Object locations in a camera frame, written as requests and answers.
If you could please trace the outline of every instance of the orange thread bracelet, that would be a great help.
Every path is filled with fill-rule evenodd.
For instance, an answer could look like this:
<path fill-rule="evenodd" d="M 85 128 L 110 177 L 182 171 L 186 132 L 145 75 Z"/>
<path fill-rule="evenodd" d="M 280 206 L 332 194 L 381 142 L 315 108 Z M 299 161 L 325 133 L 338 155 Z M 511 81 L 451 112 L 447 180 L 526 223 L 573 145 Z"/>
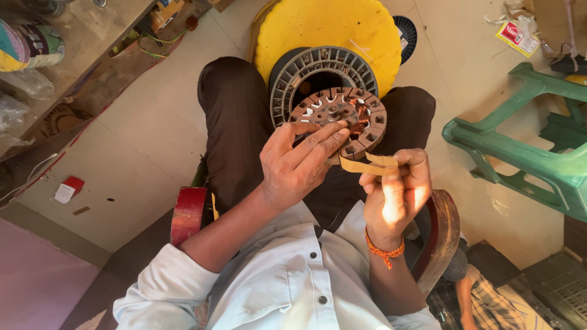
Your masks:
<path fill-rule="evenodd" d="M 374 255 L 378 255 L 380 257 L 383 258 L 383 261 L 385 261 L 385 265 L 391 269 L 392 268 L 392 263 L 391 261 L 389 261 L 389 258 L 396 258 L 399 257 L 403 251 L 406 249 L 406 245 L 404 244 L 403 241 L 403 234 L 401 235 L 402 237 L 402 243 L 400 244 L 400 247 L 391 251 L 391 252 L 387 252 L 387 251 L 383 251 L 381 249 L 378 249 L 375 245 L 373 245 L 373 242 L 371 242 L 371 238 L 369 238 L 369 234 L 367 233 L 367 226 L 365 226 L 365 238 L 367 239 L 367 245 L 369 246 L 369 252 L 371 252 Z"/>

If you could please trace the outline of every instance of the shirt pocket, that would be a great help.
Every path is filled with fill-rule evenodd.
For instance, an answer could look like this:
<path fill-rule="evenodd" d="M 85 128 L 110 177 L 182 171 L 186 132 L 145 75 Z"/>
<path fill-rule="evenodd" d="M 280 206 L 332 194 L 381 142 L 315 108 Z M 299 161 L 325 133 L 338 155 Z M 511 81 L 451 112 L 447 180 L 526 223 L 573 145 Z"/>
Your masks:
<path fill-rule="evenodd" d="M 271 267 L 252 276 L 236 289 L 213 329 L 234 329 L 276 309 L 286 312 L 291 305 L 286 266 Z"/>

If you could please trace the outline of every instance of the pink wall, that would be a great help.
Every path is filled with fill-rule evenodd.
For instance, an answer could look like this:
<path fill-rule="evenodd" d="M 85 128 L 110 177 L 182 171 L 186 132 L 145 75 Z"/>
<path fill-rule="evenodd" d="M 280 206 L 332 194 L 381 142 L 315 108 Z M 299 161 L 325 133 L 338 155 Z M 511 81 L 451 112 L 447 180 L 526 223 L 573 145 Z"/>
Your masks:
<path fill-rule="evenodd" d="M 98 272 L 0 218 L 0 329 L 58 330 Z"/>

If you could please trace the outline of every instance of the tiled floor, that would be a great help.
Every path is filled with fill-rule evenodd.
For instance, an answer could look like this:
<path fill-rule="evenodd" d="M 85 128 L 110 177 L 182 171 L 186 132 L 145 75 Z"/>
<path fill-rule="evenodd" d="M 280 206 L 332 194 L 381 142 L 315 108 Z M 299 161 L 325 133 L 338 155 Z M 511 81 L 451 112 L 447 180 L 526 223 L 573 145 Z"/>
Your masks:
<path fill-rule="evenodd" d="M 54 167 L 49 181 L 29 189 L 21 203 L 109 251 L 164 214 L 177 189 L 189 184 L 205 151 L 204 114 L 195 96 L 200 70 L 219 56 L 245 57 L 250 23 L 266 2 L 236 0 L 221 14 L 205 14 L 173 56 L 136 80 Z M 507 72 L 526 58 L 495 38 L 495 28 L 482 20 L 484 14 L 499 17 L 502 2 L 382 2 L 392 15 L 406 15 L 418 28 L 416 51 L 394 85 L 420 86 L 437 99 L 427 146 L 433 184 L 454 197 L 463 233 L 471 243 L 489 241 L 520 268 L 558 251 L 562 214 L 473 179 L 468 173 L 473 162 L 440 135 L 453 117 L 478 120 L 519 86 Z M 539 53 L 530 61 L 536 69 L 546 68 Z M 532 111 L 504 130 L 534 141 L 541 121 L 531 120 Z M 50 199 L 68 175 L 86 185 L 63 206 Z M 90 211 L 72 215 L 84 206 Z"/>

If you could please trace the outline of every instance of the shirt sleeve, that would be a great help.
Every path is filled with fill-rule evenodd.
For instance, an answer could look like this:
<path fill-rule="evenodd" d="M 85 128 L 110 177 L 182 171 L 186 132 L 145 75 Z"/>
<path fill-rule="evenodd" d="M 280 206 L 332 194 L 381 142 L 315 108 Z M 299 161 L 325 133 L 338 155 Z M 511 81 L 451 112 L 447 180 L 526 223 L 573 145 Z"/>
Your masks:
<path fill-rule="evenodd" d="M 387 316 L 395 330 L 440 330 L 440 323 L 432 316 L 428 306 L 402 316 Z"/>
<path fill-rule="evenodd" d="M 218 276 L 173 245 L 165 245 L 126 296 L 114 302 L 118 330 L 197 326 L 194 308 L 204 303 Z"/>

